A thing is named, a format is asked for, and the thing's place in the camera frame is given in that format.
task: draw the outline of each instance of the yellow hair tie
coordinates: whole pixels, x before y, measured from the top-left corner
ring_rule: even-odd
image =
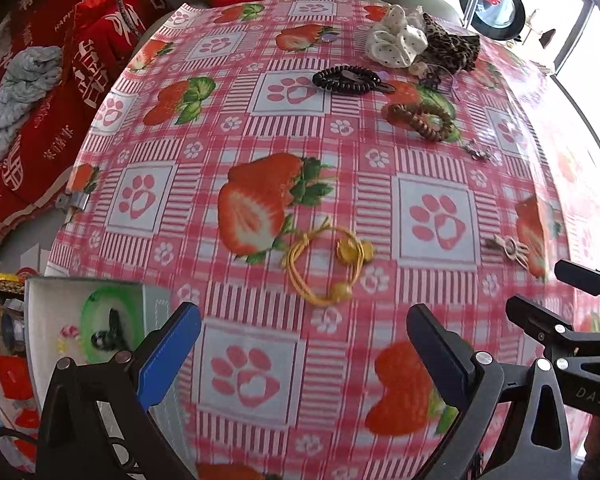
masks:
[[[296,260],[309,246],[310,241],[323,231],[338,231],[347,238],[341,238],[336,246],[338,259],[346,266],[353,267],[353,276],[348,283],[334,283],[331,285],[327,296],[318,296],[309,288],[300,273],[296,269]],[[374,248],[369,242],[360,240],[353,232],[344,227],[332,226],[328,218],[325,218],[319,228],[308,233],[302,233],[301,238],[289,247],[282,260],[283,268],[289,273],[291,283],[298,294],[307,302],[315,306],[330,306],[333,303],[350,300],[353,295],[353,286],[356,284],[362,272],[362,265],[370,262],[374,256]]]

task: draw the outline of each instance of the leopard print fabric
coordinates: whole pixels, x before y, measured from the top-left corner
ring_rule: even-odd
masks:
[[[452,74],[458,70],[473,70],[480,54],[480,36],[449,34],[426,12],[423,17],[429,46],[417,60],[443,66]]]

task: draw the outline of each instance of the silver bolt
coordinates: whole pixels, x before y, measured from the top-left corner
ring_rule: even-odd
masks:
[[[538,368],[545,372],[548,372],[549,370],[551,370],[551,363],[546,359],[538,359]]]
[[[71,359],[68,357],[63,357],[56,363],[58,370],[66,370],[69,366],[71,366]]]
[[[131,361],[131,352],[126,350],[121,350],[116,354],[116,362],[123,365],[124,363],[128,363]]]
[[[475,360],[481,365],[490,365],[493,362],[493,357],[488,352],[478,352],[475,355]]]

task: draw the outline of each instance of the tablecloth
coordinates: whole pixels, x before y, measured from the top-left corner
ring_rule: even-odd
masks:
[[[560,258],[600,267],[600,176],[586,129],[555,107],[535,66],[486,38],[476,70],[453,89],[383,71],[364,56],[378,19],[375,6],[352,0],[184,5],[115,83],[84,141],[75,167],[93,192],[56,238],[49,270],[156,283],[173,291],[173,308],[199,305],[203,331],[176,383],[196,463],[245,463],[285,479],[410,478],[453,417],[408,342],[414,303],[507,363],[541,352],[506,319],[513,294],[600,329],[600,302],[552,273]],[[380,71],[397,92],[312,85],[338,64]],[[448,110],[458,135],[492,159],[410,132],[388,114],[409,100]],[[271,190],[249,188],[248,177],[229,182],[231,168],[272,153],[318,164],[304,194],[292,192],[299,205],[267,202]],[[231,231],[234,203],[218,200],[223,187],[232,200],[261,200],[269,216],[258,222],[280,227],[284,212],[273,248],[259,239],[257,256],[232,253],[243,246]],[[295,239],[288,231],[325,217],[376,254],[352,301],[317,308],[280,261]],[[494,234],[527,243],[530,269],[489,248]],[[299,261],[316,291],[346,273],[334,244],[324,236]],[[587,419],[568,418],[576,446]],[[503,420],[501,406],[485,449]]]

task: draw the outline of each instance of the black beaded bracelet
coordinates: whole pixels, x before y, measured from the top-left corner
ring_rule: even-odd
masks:
[[[358,77],[346,77],[343,75],[345,70]],[[374,90],[381,83],[381,79],[375,72],[361,66],[340,65],[318,72],[314,75],[313,82],[317,87],[331,92],[366,94]]]

